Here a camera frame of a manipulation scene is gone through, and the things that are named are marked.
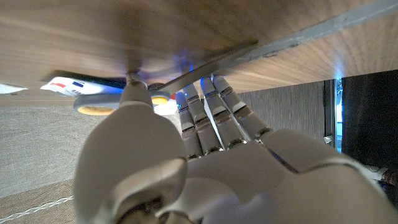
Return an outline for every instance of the robotic hand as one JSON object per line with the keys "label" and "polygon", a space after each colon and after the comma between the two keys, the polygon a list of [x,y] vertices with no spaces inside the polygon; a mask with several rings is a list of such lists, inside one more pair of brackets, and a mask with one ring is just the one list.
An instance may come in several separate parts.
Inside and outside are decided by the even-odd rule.
{"label": "robotic hand", "polygon": [[139,77],[90,134],[75,178],[80,223],[397,223],[366,168],[273,131],[223,77],[177,94],[182,138]]}

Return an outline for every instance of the wooden surface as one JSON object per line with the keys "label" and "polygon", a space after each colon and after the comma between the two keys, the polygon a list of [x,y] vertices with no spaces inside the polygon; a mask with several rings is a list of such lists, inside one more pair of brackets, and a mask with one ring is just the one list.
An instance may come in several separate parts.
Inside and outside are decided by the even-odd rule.
{"label": "wooden surface", "polygon": [[[54,70],[99,77],[140,70],[148,83],[167,82],[239,42],[267,44],[369,2],[2,1],[0,82],[29,90],[0,96],[0,105],[69,101],[38,90]],[[395,69],[397,23],[382,17],[224,73],[245,92],[334,78],[340,65],[344,76]]]}

